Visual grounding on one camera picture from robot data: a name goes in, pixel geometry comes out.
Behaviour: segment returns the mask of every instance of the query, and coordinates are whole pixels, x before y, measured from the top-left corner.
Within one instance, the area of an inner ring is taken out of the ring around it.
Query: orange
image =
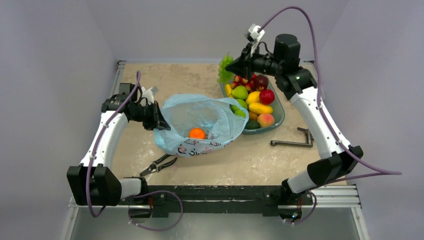
[[[194,139],[205,139],[206,134],[202,129],[196,127],[190,131],[190,133],[188,134],[188,137],[194,138]]]

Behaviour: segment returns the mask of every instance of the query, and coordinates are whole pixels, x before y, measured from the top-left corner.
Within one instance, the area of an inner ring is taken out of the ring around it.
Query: table surface
[[[222,98],[217,83],[218,67],[217,64],[127,63],[121,82],[135,83],[136,72],[140,70],[140,84],[146,89],[157,86],[159,92],[154,98],[161,106],[174,94],[204,94],[211,98]],[[312,64],[306,63],[303,67],[315,74]],[[269,77],[269,80],[277,89],[275,79]],[[228,147],[209,154],[179,157],[174,165],[147,175],[148,184],[280,185],[284,179],[304,171],[309,163],[320,159],[315,146],[270,146],[271,140],[304,142],[305,134],[297,127],[307,128],[284,94],[278,91],[277,95],[285,111],[281,126],[263,134],[242,134]],[[116,148],[112,170],[119,179],[139,176],[163,154],[155,145],[153,131],[146,131],[141,123],[131,121]]]

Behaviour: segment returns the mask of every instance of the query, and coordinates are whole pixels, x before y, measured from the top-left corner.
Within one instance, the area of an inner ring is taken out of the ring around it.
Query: plastic bag
[[[235,115],[236,105],[246,117]],[[176,94],[160,109],[171,130],[154,130],[154,142],[165,153],[181,157],[207,154],[234,141],[249,120],[248,111],[234,98],[210,98],[201,94]],[[189,138],[193,128],[201,128],[206,139]]]

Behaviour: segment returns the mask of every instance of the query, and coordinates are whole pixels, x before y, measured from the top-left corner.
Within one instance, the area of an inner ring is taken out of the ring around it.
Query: peach
[[[274,124],[274,117],[269,113],[263,113],[257,117],[257,122],[261,128],[265,128]]]

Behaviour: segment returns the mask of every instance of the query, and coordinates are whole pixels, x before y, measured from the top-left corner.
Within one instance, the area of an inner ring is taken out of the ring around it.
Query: gray wall
[[[422,0],[350,0],[319,58],[340,129],[366,161],[403,172],[356,181],[375,240],[424,235],[423,13]]]
[[[0,239],[59,239],[116,62],[84,0],[3,0],[0,36]]]
[[[241,53],[251,24],[262,25],[278,10],[297,5],[314,23],[321,48],[348,0],[87,0],[93,17],[120,60],[215,61],[228,51]],[[308,24],[289,10],[266,27],[264,41],[276,35],[298,36],[300,57],[313,59]]]

